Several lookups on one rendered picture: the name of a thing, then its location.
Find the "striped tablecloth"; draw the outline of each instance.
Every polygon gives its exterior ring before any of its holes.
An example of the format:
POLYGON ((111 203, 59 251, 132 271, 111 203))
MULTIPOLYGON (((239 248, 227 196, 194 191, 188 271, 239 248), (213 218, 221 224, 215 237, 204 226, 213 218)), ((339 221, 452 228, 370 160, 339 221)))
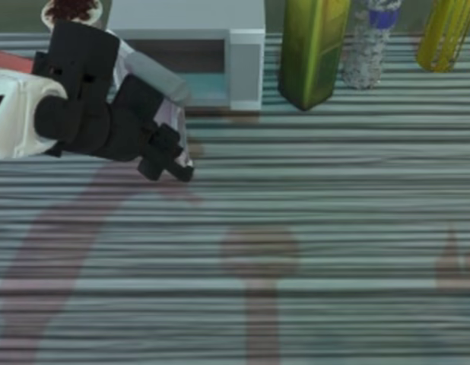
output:
POLYGON ((187 186, 0 162, 0 364, 470 364, 470 39, 434 75, 395 36, 308 113, 267 42, 260 115, 189 119, 187 186))

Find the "blue label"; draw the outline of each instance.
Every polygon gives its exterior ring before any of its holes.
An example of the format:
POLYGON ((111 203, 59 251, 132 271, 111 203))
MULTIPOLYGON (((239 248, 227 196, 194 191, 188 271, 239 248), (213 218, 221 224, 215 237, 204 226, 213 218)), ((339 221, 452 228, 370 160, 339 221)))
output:
POLYGON ((376 11, 370 10, 369 11, 369 20, 370 26, 372 28, 385 30, 390 29, 395 26, 397 23, 397 18, 399 16, 399 10, 392 10, 392 11, 376 11))

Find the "yellow glass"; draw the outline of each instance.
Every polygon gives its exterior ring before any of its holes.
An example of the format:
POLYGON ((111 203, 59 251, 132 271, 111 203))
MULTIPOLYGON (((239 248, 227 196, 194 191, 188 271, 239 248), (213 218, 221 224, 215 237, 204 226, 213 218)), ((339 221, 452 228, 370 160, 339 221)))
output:
POLYGON ((279 92, 309 110, 333 94, 351 0, 286 0, 279 92))
POLYGON ((428 71, 451 71, 470 29, 470 0, 434 0, 416 60, 428 71))

